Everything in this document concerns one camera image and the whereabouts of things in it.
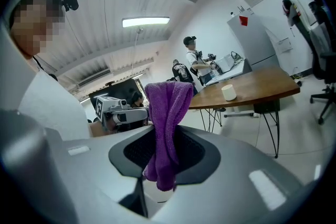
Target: fluorescent ceiling light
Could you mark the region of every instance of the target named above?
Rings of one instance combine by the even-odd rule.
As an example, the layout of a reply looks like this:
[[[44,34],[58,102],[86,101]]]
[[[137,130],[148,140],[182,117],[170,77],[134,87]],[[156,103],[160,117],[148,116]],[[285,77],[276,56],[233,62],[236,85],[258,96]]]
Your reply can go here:
[[[86,98],[85,100],[81,101],[80,103],[84,103],[85,101],[88,101],[90,98]]]
[[[135,76],[134,78],[132,78],[132,79],[137,79],[138,77],[140,77],[140,76],[142,76],[143,75],[143,73],[142,74],[140,74],[140,75],[137,75],[137,76]]]
[[[155,24],[167,24],[169,17],[136,17],[125,18],[122,20],[122,27],[129,27],[135,25],[155,25]]]
[[[104,95],[107,95],[107,94],[108,94],[108,92],[107,92],[107,93],[104,93],[104,94],[101,94],[101,95],[97,95],[97,96],[95,96],[95,97],[93,97],[93,98],[97,98],[97,97],[104,96]]]

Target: white shirt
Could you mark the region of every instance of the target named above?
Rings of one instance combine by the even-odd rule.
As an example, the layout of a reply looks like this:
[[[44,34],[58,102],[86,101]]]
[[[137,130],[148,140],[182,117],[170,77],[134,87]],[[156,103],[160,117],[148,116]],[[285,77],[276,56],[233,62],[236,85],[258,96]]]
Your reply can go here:
[[[187,52],[187,60],[190,63],[190,66],[192,66],[194,63],[196,64],[205,64],[205,62],[200,58],[196,56],[196,53],[198,53],[197,50],[188,50]],[[210,68],[204,68],[204,69],[198,69],[198,75],[199,76],[205,76],[206,74],[210,73]]]
[[[42,126],[58,131],[63,140],[90,138],[82,105],[43,70],[36,73],[18,110]]]

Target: wooden tabletop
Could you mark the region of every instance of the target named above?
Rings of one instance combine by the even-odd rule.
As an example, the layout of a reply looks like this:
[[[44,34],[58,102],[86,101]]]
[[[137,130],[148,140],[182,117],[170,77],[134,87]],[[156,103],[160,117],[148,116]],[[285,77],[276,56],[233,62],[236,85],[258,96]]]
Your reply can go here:
[[[237,97],[226,101],[222,87],[232,84]],[[227,108],[274,101],[300,92],[300,87],[279,67],[253,71],[205,87],[191,100],[189,109]]]

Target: white cup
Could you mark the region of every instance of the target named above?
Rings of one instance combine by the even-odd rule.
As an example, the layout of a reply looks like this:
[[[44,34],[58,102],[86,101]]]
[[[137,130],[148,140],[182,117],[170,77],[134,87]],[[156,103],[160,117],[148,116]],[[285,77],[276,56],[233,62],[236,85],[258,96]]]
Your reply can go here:
[[[226,101],[232,101],[237,97],[237,94],[232,84],[222,87],[222,92]]]

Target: baseball cap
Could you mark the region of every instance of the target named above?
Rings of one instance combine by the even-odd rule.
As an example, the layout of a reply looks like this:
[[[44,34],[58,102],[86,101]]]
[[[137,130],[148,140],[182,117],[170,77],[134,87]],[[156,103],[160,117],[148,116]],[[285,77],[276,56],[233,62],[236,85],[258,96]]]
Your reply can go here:
[[[189,45],[190,41],[195,40],[195,39],[196,39],[195,36],[193,36],[193,37],[185,37],[183,39],[183,44],[187,46],[187,45]]]

